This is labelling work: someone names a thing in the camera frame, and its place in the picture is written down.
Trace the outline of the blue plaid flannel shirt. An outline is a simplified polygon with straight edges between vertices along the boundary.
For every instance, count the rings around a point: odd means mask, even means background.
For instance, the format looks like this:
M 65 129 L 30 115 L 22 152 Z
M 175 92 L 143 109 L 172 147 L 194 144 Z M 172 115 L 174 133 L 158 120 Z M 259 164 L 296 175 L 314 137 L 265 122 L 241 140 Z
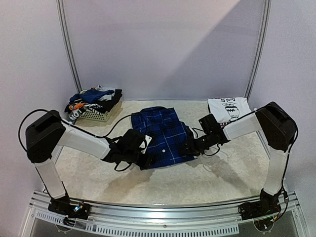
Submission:
M 132 128 L 152 138 L 146 154 L 152 158 L 149 169 L 189 162 L 193 155 L 181 149 L 187 140 L 188 126 L 180 121 L 174 108 L 150 107 L 131 115 Z

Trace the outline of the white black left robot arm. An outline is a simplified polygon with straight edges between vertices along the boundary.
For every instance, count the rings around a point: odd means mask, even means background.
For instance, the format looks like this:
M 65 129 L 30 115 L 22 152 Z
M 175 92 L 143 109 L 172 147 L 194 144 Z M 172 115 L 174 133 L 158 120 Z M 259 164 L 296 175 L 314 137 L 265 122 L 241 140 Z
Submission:
M 70 214 L 73 203 L 66 196 L 58 171 L 52 161 L 55 147 L 72 148 L 90 154 L 104 162 L 135 164 L 140 169 L 148 169 L 153 158 L 146 153 L 152 138 L 135 129 L 127 130 L 122 136 L 109 138 L 85 131 L 60 117 L 56 110 L 45 114 L 30 124 L 25 130 L 27 157 L 36 170 L 54 206 L 62 214 Z

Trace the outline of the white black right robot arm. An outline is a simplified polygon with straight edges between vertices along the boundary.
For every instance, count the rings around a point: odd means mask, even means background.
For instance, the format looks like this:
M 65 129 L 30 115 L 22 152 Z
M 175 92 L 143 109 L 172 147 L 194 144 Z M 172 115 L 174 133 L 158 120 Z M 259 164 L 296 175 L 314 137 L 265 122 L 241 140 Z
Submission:
M 187 140 L 179 148 L 179 154 L 199 156 L 214 145 L 224 145 L 244 135 L 261 132 L 269 148 L 270 162 L 262 192 L 268 196 L 278 196 L 288 165 L 289 153 L 298 136 L 298 127 L 291 116 L 276 102 L 243 115 L 221 126 L 214 114 L 199 120 L 204 135 L 194 138 L 188 129 Z

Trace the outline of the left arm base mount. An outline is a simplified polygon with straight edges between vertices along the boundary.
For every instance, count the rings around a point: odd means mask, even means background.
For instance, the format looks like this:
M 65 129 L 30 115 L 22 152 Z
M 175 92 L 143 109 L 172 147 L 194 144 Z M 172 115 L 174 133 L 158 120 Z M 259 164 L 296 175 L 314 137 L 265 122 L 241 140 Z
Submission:
M 91 205 L 79 201 L 76 203 L 71 203 L 70 197 L 66 193 L 64 197 L 55 199 L 51 198 L 50 204 L 48 206 L 48 211 L 57 214 L 64 215 L 69 219 L 83 219 L 87 220 L 90 215 Z

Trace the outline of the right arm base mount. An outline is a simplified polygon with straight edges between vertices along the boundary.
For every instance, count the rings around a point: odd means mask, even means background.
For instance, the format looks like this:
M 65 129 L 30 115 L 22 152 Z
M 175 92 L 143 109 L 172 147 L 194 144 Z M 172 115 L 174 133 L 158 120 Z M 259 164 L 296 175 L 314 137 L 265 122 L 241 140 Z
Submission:
M 284 211 L 282 211 L 279 196 L 283 195 L 284 203 L 286 204 Z M 278 220 L 283 216 L 287 210 L 289 203 L 288 193 L 284 188 L 281 188 L 276 194 L 271 195 L 261 190 L 259 195 L 259 201 L 256 202 L 244 202 L 238 206 L 238 212 L 241 215 L 242 220 L 254 219 L 258 217 L 263 217 L 266 215 L 277 214 L 274 217 L 273 222 Z

